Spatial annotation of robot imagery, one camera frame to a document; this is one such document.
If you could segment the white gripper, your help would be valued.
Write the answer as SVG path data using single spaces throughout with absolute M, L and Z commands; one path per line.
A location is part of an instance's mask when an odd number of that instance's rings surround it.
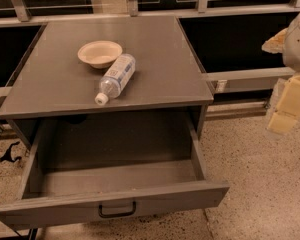
M 261 49 L 271 54 L 283 52 L 283 63 L 300 72 L 300 13 L 287 28 L 264 42 Z M 267 130 L 288 133 L 300 120 L 300 73 L 288 80 L 280 78 L 273 88 L 267 112 Z

